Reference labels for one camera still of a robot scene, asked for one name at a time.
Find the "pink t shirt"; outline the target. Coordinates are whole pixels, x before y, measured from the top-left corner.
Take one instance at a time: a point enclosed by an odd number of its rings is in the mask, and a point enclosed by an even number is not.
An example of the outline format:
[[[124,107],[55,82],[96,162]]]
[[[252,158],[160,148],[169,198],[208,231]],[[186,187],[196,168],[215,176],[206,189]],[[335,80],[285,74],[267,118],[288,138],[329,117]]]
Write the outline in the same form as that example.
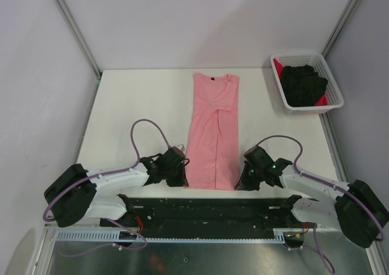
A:
[[[239,180],[239,77],[195,73],[193,84],[188,187],[232,191]]]

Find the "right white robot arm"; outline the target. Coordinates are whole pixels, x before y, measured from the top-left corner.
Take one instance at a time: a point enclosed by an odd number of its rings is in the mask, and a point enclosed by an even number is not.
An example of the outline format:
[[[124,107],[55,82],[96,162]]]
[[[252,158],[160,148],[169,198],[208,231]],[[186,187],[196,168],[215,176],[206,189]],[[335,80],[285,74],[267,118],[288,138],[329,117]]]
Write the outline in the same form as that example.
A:
[[[361,180],[344,183],[314,176],[279,158],[264,165],[245,162],[235,189],[257,191],[262,182],[299,193],[289,197],[280,212],[281,222],[287,227],[295,227],[300,222],[328,226],[341,231],[362,248],[385,239],[388,210]]]

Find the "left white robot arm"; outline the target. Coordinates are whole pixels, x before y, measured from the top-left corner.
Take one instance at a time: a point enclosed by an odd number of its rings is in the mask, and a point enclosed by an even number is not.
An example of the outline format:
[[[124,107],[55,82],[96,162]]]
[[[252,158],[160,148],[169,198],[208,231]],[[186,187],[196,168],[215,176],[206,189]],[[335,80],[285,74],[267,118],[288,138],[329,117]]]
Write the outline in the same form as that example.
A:
[[[115,220],[121,226],[133,222],[134,211],[126,205],[121,190],[158,184],[165,180],[184,186],[185,167],[189,160],[158,164],[143,158],[136,165],[110,171],[88,171],[80,163],[68,167],[44,192],[47,207],[45,222],[60,228],[82,219]]]

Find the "black t shirt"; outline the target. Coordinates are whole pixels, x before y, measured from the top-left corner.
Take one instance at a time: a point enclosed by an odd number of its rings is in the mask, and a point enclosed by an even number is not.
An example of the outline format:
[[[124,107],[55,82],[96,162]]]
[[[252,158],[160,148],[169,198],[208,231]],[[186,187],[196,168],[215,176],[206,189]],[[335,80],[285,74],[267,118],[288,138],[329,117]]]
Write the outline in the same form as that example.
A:
[[[281,72],[280,83],[288,105],[312,107],[324,97],[328,80],[309,65],[285,66]]]

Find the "white plastic basket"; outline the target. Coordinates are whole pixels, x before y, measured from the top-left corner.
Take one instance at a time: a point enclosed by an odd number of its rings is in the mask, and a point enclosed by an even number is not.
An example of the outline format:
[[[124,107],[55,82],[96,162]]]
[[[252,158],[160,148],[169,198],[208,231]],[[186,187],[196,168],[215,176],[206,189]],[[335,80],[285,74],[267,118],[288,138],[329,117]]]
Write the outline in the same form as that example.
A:
[[[343,106],[344,100],[342,94],[322,54],[306,50],[276,53],[270,57],[270,63],[272,65],[276,84],[283,102],[283,109],[287,115],[324,114],[329,110],[337,109]],[[276,64],[280,64],[283,67],[300,67],[304,65],[312,66],[314,71],[317,72],[320,77],[324,77],[328,80],[328,85],[325,90],[327,104],[325,106],[305,107],[292,107],[289,105],[283,92]]]

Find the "red t shirt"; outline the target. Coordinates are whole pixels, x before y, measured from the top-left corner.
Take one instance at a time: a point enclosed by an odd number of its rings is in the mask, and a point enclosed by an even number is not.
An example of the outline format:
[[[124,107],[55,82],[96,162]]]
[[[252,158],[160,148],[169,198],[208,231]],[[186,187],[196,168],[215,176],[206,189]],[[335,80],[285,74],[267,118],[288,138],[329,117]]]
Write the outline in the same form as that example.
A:
[[[277,75],[278,75],[279,79],[281,79],[284,66],[275,58],[274,58],[273,62],[274,62],[274,66],[275,66],[276,71],[277,71]]]

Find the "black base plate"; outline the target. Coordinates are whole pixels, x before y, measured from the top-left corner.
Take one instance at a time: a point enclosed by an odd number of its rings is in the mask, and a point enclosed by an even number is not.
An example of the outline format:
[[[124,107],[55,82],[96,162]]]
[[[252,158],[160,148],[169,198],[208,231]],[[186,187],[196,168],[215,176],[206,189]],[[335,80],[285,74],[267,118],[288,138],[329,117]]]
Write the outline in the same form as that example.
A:
[[[128,206],[118,223],[143,226],[144,236],[256,237],[274,229],[303,230],[284,208],[286,199],[141,199],[125,198]]]

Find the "right aluminium frame post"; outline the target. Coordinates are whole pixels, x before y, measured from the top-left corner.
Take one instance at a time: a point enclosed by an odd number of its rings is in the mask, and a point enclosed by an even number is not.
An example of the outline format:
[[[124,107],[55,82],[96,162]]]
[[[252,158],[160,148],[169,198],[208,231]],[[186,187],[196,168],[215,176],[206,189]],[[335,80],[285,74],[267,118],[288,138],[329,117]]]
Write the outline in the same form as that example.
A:
[[[330,37],[328,38],[322,50],[322,55],[324,58],[330,54],[332,48],[334,47],[335,43],[345,29],[347,23],[351,20],[353,14],[356,12],[361,2],[362,0],[348,0],[345,8],[343,9],[343,12],[340,15],[340,18],[338,19],[334,29],[330,34]]]

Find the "aluminium frame post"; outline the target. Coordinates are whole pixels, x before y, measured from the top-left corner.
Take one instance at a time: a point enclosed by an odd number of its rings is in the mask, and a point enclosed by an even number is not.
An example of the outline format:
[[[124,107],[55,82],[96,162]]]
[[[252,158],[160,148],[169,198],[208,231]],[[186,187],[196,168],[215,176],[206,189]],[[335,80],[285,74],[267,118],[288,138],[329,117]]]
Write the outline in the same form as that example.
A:
[[[86,61],[88,62],[89,66],[91,67],[92,71],[94,72],[95,76],[100,79],[102,77],[102,72],[69,8],[69,6],[66,3],[66,0],[53,0],[56,6],[58,7],[58,10],[60,14],[62,15],[66,25],[68,26],[71,34],[74,37],[75,42],[79,46],[82,54],[86,58]]]
[[[361,2],[362,0],[348,0],[345,8],[343,9],[343,12],[340,15],[340,18],[338,19],[334,29],[330,34],[330,37],[328,38],[322,50],[322,55],[324,58],[330,54],[332,48],[334,47],[335,43],[345,29],[347,23],[351,20],[353,14],[356,12]]]

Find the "left aluminium frame post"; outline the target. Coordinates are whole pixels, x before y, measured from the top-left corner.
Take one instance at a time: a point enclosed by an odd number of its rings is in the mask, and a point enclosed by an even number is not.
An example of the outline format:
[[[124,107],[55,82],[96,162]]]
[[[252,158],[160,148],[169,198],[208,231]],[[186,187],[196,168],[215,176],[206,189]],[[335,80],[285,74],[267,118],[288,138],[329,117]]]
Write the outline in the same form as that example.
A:
[[[89,66],[91,67],[92,71],[94,72],[95,76],[100,79],[102,77],[102,72],[69,8],[69,6],[66,3],[66,0],[53,0],[56,6],[58,7],[58,10],[60,14],[62,15],[66,25],[68,26],[71,34],[74,37],[75,42],[79,46],[82,54],[86,58],[86,61],[88,62]]]

